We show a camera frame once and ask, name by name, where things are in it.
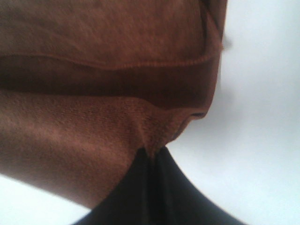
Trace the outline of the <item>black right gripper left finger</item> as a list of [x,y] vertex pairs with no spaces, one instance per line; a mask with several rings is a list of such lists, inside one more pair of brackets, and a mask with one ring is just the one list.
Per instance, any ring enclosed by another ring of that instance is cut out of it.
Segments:
[[139,149],[113,191],[76,225],[150,225],[148,157]]

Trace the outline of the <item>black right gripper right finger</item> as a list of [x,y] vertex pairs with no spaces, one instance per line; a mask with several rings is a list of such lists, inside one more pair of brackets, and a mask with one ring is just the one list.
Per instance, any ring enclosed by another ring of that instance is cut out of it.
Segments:
[[164,147],[155,158],[158,225],[238,225],[239,220],[205,197]]

